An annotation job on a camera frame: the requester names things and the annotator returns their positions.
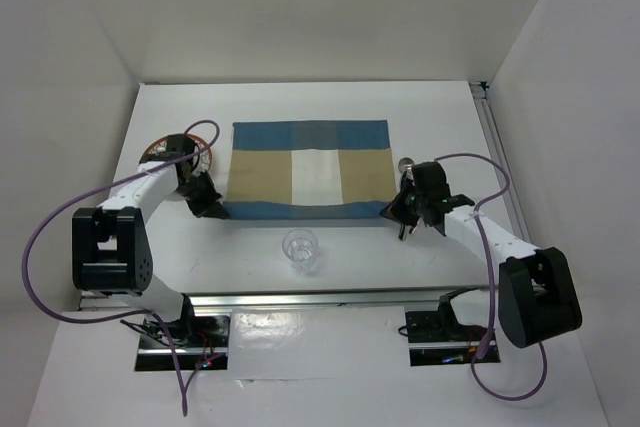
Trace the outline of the silver spoon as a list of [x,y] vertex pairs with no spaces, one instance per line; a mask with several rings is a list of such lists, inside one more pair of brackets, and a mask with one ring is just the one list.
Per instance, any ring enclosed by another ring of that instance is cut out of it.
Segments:
[[403,157],[398,162],[398,171],[400,173],[399,191],[411,189],[414,186],[412,168],[414,160],[409,157]]

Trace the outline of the floral plate with orange rim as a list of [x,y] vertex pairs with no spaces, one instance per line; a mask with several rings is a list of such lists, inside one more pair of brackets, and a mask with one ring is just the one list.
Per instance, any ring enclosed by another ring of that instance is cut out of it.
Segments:
[[187,160],[172,164],[177,175],[177,194],[192,200],[203,189],[204,180],[201,176],[207,172],[211,165],[211,150],[205,148],[202,139],[192,134],[171,134],[154,142],[147,148],[140,158],[140,163],[147,165],[151,162],[167,163],[175,159],[188,156]]

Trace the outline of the blue and tan placemat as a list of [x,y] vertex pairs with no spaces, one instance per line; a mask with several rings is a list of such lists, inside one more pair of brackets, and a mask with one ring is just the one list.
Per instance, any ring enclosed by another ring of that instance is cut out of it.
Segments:
[[375,219],[396,194],[385,120],[236,122],[234,220]]

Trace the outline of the clear plastic cup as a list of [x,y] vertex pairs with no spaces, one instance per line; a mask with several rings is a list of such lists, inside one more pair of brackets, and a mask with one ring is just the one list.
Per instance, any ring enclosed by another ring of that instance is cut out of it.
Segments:
[[282,251],[298,274],[310,276],[316,273],[319,247],[311,230],[295,229],[287,233],[282,241]]

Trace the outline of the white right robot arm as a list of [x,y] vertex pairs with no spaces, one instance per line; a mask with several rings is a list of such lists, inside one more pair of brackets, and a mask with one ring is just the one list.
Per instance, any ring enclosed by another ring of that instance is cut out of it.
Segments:
[[481,213],[464,194],[451,193],[436,161],[399,162],[399,193],[380,215],[401,226],[399,238],[420,223],[464,246],[488,264],[489,318],[512,345],[526,348],[575,331],[583,316],[565,254],[534,246]]

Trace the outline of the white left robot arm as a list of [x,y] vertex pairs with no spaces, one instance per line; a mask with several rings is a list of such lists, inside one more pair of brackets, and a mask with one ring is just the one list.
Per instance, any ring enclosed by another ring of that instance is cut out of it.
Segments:
[[176,346],[193,341],[198,323],[188,297],[154,275],[146,223],[162,202],[175,196],[196,218],[229,218],[196,150],[188,135],[168,136],[164,150],[141,157],[133,180],[99,206],[80,208],[72,217],[75,287],[116,296],[158,315],[163,336]]

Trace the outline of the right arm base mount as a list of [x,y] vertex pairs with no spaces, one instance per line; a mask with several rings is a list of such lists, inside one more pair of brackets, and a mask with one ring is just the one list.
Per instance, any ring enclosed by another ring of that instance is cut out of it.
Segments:
[[436,308],[405,313],[405,324],[397,333],[409,344],[412,367],[470,364],[487,329],[458,321],[452,300],[471,289],[442,295]]

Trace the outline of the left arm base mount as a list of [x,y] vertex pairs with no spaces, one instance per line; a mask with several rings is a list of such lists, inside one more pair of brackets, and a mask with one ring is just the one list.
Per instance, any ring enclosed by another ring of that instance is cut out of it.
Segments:
[[[230,339],[229,314],[198,316],[192,319],[189,333],[170,327],[176,355],[182,370],[222,371],[228,367]],[[174,369],[169,341],[161,328],[144,318],[141,322],[120,323],[139,336],[136,372],[167,372]]]

